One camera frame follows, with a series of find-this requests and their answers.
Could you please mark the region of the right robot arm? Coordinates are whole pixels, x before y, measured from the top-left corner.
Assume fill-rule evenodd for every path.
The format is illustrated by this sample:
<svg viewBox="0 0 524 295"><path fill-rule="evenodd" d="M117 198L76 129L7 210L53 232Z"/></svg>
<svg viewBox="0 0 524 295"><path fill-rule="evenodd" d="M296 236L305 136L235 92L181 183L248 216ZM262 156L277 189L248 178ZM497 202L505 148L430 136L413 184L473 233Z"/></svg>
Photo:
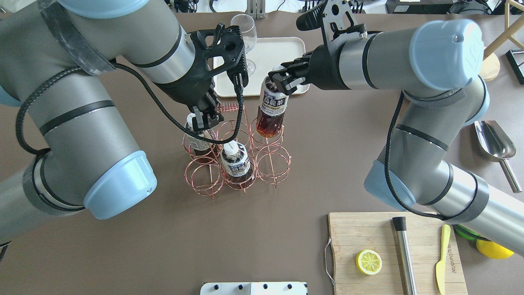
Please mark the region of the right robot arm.
<svg viewBox="0 0 524 295"><path fill-rule="evenodd" d="M482 32L470 19L375 33L356 25L284 62L269 78L287 95L300 84L323 90L400 90L408 108L400 121L393 120L366 190L397 209L428 206L443 222L523 255L523 203L444 161L462 127L489 106L479 76L482 60Z"/></svg>

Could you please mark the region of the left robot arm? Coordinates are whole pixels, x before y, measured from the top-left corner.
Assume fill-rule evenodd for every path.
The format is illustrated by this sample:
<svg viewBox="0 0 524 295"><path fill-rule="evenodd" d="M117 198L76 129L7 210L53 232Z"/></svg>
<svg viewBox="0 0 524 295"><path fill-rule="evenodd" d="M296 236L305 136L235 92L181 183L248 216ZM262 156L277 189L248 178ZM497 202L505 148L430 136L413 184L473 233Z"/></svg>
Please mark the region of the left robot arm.
<svg viewBox="0 0 524 295"><path fill-rule="evenodd" d="M196 115L223 120L204 41L162 0L38 0L1 21L1 103L18 108L30 164L1 183L1 248L85 209L107 220L149 196L157 179L99 75L124 57Z"/></svg>

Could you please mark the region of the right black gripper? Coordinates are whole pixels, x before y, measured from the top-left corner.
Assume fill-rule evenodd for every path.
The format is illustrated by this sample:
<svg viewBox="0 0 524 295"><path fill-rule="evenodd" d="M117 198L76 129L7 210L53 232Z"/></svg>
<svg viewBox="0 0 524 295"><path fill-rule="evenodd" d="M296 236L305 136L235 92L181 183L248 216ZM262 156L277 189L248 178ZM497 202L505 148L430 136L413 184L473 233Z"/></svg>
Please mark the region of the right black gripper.
<svg viewBox="0 0 524 295"><path fill-rule="evenodd" d="M303 94L309 90L309 84L322 90L348 90L339 73L338 61L327 45L319 45L293 61L283 62L284 68L273 69L268 76L285 95Z"/></svg>

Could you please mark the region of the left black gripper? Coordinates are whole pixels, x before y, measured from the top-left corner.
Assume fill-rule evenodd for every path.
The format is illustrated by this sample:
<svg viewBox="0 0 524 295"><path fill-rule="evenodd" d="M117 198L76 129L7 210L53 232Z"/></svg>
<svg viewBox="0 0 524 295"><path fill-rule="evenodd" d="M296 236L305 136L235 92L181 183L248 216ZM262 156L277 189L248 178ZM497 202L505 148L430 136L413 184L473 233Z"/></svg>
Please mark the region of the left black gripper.
<svg viewBox="0 0 524 295"><path fill-rule="evenodd" d="M173 101L184 104L194 115L192 128L194 132L208 130L224 121L219 111L221 101L214 90L215 84L208 75L210 66L191 70L176 82L155 83Z"/></svg>

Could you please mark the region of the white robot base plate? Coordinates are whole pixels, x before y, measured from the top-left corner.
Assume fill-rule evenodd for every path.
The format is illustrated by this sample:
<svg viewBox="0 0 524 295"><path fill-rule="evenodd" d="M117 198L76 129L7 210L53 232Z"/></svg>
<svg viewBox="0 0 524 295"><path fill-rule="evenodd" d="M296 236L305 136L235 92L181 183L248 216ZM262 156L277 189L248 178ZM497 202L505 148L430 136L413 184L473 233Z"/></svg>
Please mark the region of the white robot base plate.
<svg viewBox="0 0 524 295"><path fill-rule="evenodd" d="M202 285L201 295L307 295L306 282L208 282Z"/></svg>

